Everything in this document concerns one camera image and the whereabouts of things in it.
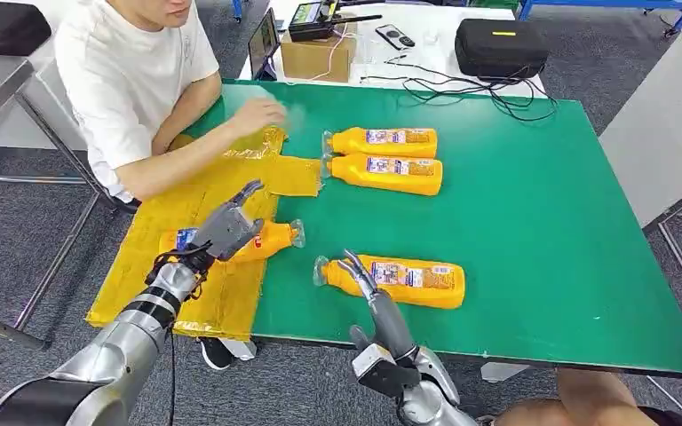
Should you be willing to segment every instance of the plastic bottle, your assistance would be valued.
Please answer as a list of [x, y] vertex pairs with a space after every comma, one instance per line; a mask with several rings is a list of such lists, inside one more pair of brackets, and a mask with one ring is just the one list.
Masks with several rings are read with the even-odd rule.
[[[461, 266], [380, 256], [360, 256], [360, 260], [377, 286], [396, 302], [455, 309], [464, 301], [466, 275]], [[314, 284], [327, 284], [350, 295], [362, 296], [357, 282], [338, 266], [339, 262], [319, 256], [313, 271]]]
[[[196, 232], [197, 228], [184, 228], [164, 233], [159, 241], [159, 249], [161, 252], [174, 248], [184, 249]], [[240, 263], [267, 259], [288, 246], [300, 249], [305, 246], [305, 226], [302, 221], [297, 219], [290, 224], [276, 224], [266, 220], [260, 234], [237, 251], [228, 262]]]
[[325, 154], [365, 153], [375, 155], [435, 158], [438, 133], [435, 129], [362, 129], [352, 127], [322, 134]]
[[368, 154], [326, 155], [322, 161], [322, 175], [357, 186], [435, 195], [443, 182], [443, 163], [432, 159]]

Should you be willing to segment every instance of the green table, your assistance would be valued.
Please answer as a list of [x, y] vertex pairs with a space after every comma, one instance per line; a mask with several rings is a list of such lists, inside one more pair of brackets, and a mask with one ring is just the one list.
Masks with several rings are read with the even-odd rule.
[[523, 123], [487, 97], [432, 106], [404, 91], [238, 82], [190, 133], [267, 93], [289, 110], [286, 155], [319, 157], [324, 130], [433, 127], [445, 177], [435, 197], [337, 179], [317, 198], [282, 197], [276, 220], [301, 218], [307, 244], [268, 261], [254, 335], [345, 343], [354, 323], [370, 331], [363, 299], [312, 282], [317, 256], [349, 248], [466, 270], [459, 309], [400, 305], [436, 351], [682, 376], [682, 314], [578, 102]]

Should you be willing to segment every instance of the floor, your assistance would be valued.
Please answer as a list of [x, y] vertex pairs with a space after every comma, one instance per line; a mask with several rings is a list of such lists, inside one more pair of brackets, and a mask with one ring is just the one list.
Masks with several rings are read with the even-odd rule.
[[[246, 57], [246, 42], [266, 0], [244, 5], [244, 21], [232, 18], [230, 2], [198, 1], [201, 16], [222, 66], [236, 77]], [[543, 28], [552, 57], [543, 73], [549, 93], [580, 99], [592, 125], [601, 132], [648, 70], [668, 48], [665, 26], [655, 15], [634, 10], [537, 6], [532, 21]], [[53, 152], [0, 149], [0, 173], [67, 174]], [[82, 187], [0, 185], [0, 319], [13, 320], [51, 262], [90, 193]], [[54, 341], [34, 352], [0, 338], [0, 394], [17, 383], [44, 375], [87, 343], [97, 332], [83, 320], [98, 292], [131, 218], [96, 208], [54, 287], [41, 303], [28, 331]], [[682, 219], [673, 223], [682, 244]], [[682, 309], [682, 273], [658, 234], [649, 236], [654, 253]], [[391, 401], [354, 383], [351, 351], [320, 346], [265, 343], [249, 363], [216, 373], [203, 367], [190, 339], [177, 346], [177, 425], [396, 424]], [[472, 414], [498, 413], [510, 403], [554, 396], [554, 373], [529, 369], [511, 380], [488, 385], [479, 363], [446, 357], [446, 367]], [[169, 410], [171, 358], [161, 357], [132, 414], [133, 424], [164, 424]], [[624, 376], [639, 403], [678, 411], [643, 376]], [[682, 404], [682, 380], [656, 379]]]

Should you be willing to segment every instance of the black carrying case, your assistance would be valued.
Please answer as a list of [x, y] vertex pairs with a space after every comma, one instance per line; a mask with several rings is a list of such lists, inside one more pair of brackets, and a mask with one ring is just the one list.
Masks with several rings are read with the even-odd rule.
[[462, 20], [455, 47], [461, 72], [480, 78], [533, 77], [548, 59], [543, 38], [521, 20]]
[[49, 38], [51, 26], [34, 5], [0, 2], [0, 55], [28, 56]]

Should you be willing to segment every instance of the cardboard box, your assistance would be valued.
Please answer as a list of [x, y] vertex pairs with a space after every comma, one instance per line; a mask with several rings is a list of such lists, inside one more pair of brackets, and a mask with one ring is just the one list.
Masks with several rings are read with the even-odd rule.
[[[336, 25], [336, 31], [343, 34], [344, 25]], [[352, 22], [346, 24], [347, 33], [356, 33], [357, 25]], [[283, 73], [289, 78], [310, 79], [327, 73], [315, 80], [327, 82], [347, 83], [352, 68], [352, 60], [357, 50], [357, 41], [346, 37], [338, 42], [339, 36], [334, 35], [328, 40], [312, 40], [311, 42], [292, 42], [289, 32], [281, 39], [281, 57]]]

